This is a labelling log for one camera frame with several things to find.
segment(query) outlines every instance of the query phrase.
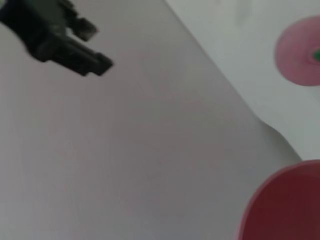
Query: white table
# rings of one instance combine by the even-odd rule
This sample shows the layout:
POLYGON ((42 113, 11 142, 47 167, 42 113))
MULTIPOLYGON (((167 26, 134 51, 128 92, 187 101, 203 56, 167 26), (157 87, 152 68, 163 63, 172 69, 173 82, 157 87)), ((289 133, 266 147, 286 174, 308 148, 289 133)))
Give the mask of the white table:
POLYGON ((167 2, 254 113, 279 131, 303 160, 320 159, 320 87, 285 80, 274 63, 282 32, 300 19, 320 15, 320 2, 167 2))

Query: pink disc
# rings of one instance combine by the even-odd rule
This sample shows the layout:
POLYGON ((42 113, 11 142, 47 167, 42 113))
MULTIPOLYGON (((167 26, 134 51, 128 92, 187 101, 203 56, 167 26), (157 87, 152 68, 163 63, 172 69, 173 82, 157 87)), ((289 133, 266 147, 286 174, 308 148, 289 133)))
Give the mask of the pink disc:
POLYGON ((290 26, 277 43, 275 61, 281 74, 301 86, 320 85, 320 16, 290 26))

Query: green object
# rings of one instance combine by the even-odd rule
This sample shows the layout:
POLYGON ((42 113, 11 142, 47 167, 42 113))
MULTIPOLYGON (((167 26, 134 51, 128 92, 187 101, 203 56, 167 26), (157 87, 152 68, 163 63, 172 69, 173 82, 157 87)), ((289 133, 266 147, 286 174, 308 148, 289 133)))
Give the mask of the green object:
POLYGON ((313 58, 320 63, 320 50, 316 51, 314 54, 313 54, 313 58))

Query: white surface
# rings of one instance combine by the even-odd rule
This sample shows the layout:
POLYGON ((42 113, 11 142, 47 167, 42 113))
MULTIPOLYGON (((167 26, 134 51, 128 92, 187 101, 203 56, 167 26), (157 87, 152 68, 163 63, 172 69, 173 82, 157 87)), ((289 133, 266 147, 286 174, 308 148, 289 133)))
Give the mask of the white surface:
POLYGON ((33 61, 0 26, 0 239, 229 240, 300 159, 159 0, 78 0, 102 79, 33 61))
POLYGON ((320 13, 318 0, 167 0, 254 113, 303 160, 320 159, 320 88, 277 71, 274 51, 291 24, 320 13))

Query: white wall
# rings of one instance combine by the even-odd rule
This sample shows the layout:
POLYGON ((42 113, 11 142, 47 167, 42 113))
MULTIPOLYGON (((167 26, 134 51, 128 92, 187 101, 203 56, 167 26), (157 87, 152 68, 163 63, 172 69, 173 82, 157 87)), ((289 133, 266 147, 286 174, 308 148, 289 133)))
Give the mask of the white wall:
POLYGON ((0 239, 226 240, 299 158, 161 0, 78 0, 103 79, 31 60, 0 27, 0 239))

